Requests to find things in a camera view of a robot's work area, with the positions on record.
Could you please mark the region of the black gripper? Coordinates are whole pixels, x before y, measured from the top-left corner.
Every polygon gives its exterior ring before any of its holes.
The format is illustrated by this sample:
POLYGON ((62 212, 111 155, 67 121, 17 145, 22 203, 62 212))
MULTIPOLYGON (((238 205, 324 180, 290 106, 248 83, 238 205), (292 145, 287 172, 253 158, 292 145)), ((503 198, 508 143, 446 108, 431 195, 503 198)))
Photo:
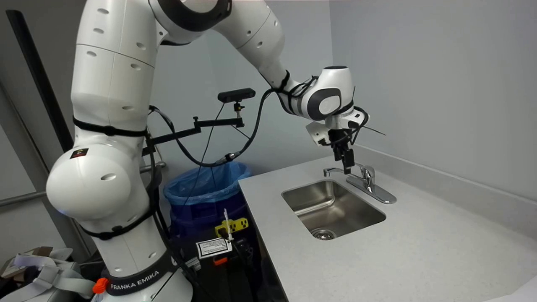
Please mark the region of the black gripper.
POLYGON ((334 153, 339 153, 339 162, 342 163, 344 175, 351 175, 354 167, 354 150, 349 150, 352 133, 349 130, 331 130, 329 141, 334 153))

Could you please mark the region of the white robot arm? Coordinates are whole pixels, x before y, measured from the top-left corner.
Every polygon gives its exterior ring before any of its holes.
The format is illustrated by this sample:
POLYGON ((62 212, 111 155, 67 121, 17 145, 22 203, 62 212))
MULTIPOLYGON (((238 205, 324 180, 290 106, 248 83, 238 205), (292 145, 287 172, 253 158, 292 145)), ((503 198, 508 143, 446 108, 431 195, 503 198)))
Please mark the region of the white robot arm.
POLYGON ((265 0, 86 0, 72 74, 74 146, 45 183, 52 207, 97 247, 106 274, 91 302, 193 302, 205 287, 175 256, 156 197, 141 177, 151 146, 148 118, 163 46, 188 46, 215 31, 245 58, 287 115, 329 146, 344 170, 368 115, 344 66, 295 81, 282 66, 284 34, 265 0))

